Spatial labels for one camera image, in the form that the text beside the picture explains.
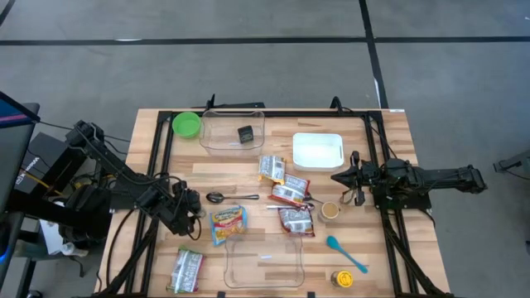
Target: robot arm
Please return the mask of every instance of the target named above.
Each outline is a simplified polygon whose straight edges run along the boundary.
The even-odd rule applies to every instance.
[[[391,158],[381,167],[371,161],[361,161],[359,168],[359,153],[356,151],[350,162],[347,171],[335,174],[331,179],[356,190],[355,205],[358,206],[364,202],[361,186],[369,186],[376,205],[387,209],[429,209],[430,190],[457,189],[478,194],[487,189],[479,170],[471,165],[458,169],[424,170],[408,161]]]
[[[142,212],[159,219],[174,234],[184,236],[194,232],[195,218],[200,212],[199,193],[188,190],[185,181],[174,177],[179,182],[173,185],[175,195],[171,195],[167,187],[169,176],[153,179],[135,173],[105,146],[103,130],[93,123],[78,121],[66,140],[114,175]]]

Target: blue spoon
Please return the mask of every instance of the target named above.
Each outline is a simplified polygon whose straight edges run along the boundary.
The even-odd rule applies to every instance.
[[[334,250],[336,251],[339,251],[339,252],[342,252],[343,255],[345,255],[351,262],[353,262],[353,264],[355,264],[355,266],[357,266],[357,268],[362,272],[362,273],[368,273],[368,269],[366,269],[366,267],[355,261],[354,258],[352,258],[349,253],[347,253],[344,249],[342,249],[342,247],[340,246],[339,244],[339,241],[337,241],[337,238],[333,237],[333,236],[328,236],[328,238],[325,240],[325,243],[330,247],[330,248],[333,248]]]

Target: snack bag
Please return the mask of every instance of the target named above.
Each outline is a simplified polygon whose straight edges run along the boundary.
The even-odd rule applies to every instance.
[[[308,180],[285,174],[285,184],[275,184],[272,187],[272,194],[269,198],[280,200],[296,207],[302,207],[304,206],[304,197],[307,194],[309,182]]]
[[[288,233],[315,237],[313,218],[308,208],[279,208],[283,229]]]
[[[212,239],[220,245],[233,233],[244,233],[247,228],[247,211],[242,206],[210,214]]]
[[[184,246],[179,247],[179,253],[176,258],[171,280],[166,289],[177,293],[192,293],[199,290],[197,286],[197,276],[205,257],[198,253],[192,252]]]
[[[261,181],[265,177],[281,185],[285,184],[285,165],[286,160],[279,156],[260,156],[258,180]]]

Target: gray concrete floor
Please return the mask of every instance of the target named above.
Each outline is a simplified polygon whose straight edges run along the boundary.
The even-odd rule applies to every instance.
[[[523,0],[372,0],[369,11],[375,36],[530,36]],[[17,0],[0,27],[1,40],[363,34],[355,0]],[[478,196],[432,192],[452,291],[528,296],[530,184],[492,163],[530,148],[530,43],[378,45],[378,53],[389,105],[407,110],[420,164],[473,164],[489,185]],[[203,105],[212,93],[219,103],[271,108],[320,108],[334,95],[351,108],[378,106],[365,44],[4,46],[0,89],[40,103],[45,121],[83,118],[118,137],[130,136],[138,108]],[[100,258],[84,260],[83,279],[73,262],[40,262],[32,288],[88,295]],[[22,261],[1,297],[14,295]]]

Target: yellow lid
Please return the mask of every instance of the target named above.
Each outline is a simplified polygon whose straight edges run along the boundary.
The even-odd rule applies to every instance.
[[[343,270],[337,275],[337,283],[342,287],[351,287],[354,284],[354,277],[350,272]]]

